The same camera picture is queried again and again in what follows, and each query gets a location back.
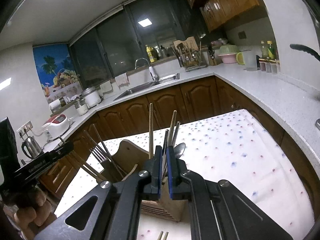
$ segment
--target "stainless steel kettle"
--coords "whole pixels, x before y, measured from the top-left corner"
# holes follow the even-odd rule
[[[30,155],[27,154],[24,147],[27,148]],[[30,159],[35,159],[40,153],[43,152],[33,136],[28,136],[28,138],[22,143],[21,149],[23,153]]]

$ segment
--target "metal spoon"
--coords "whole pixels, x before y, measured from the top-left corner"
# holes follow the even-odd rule
[[[185,148],[186,148],[185,143],[179,143],[175,148],[173,148],[174,156],[176,157],[176,159],[179,159],[182,156]]]

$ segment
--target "metal screw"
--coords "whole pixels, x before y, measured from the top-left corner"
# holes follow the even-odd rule
[[[111,186],[111,182],[107,181],[107,180],[100,183],[100,187],[102,187],[102,188],[107,188],[110,186]]]
[[[220,181],[219,181],[219,184],[220,184],[221,187],[228,187],[228,186],[230,186],[230,182],[227,181],[227,180],[225,180],[225,179],[220,180]]]
[[[187,170],[187,171],[185,171],[184,173],[182,173],[182,175],[188,176],[190,172],[191,172],[190,170]]]
[[[139,176],[140,177],[148,177],[149,176],[149,171],[139,171]]]

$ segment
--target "stainless steel sink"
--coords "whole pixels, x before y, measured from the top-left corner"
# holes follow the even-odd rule
[[[150,88],[150,87],[153,87],[153,86],[162,84],[162,83],[170,82],[170,81],[173,81],[173,80],[176,80],[176,79],[179,79],[179,78],[180,78],[180,74],[177,73],[177,74],[174,74],[174,75],[169,75],[169,76],[160,78],[160,79],[157,80],[157,81],[151,81],[151,82],[144,83],[144,84],[142,84],[142,85],[138,85],[138,86],[136,86],[136,87],[133,87],[133,88],[130,88],[130,89],[124,91],[121,95],[119,95],[119,96],[118,96],[116,99],[114,99],[113,101],[116,101],[116,100],[118,100],[118,99],[120,99],[120,98],[129,96],[129,95],[132,95],[132,94],[135,94],[135,93],[140,92],[140,91],[142,91],[142,90],[145,90],[145,89],[147,89],[147,88]]]

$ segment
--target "tablecloth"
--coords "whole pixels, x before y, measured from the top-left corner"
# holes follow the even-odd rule
[[[154,131],[154,148],[163,145],[165,129]],[[148,133],[105,141],[111,154],[128,139],[148,151]],[[181,159],[187,168],[204,179],[227,179],[260,209],[301,240],[314,224],[307,192],[294,167],[279,145],[246,110],[180,125],[176,144],[186,143]],[[87,161],[98,171],[103,168],[90,155]],[[82,169],[68,186],[55,214],[61,215],[97,185]],[[137,239],[157,239],[169,231],[169,239],[191,239],[188,213],[180,223],[141,215]]]

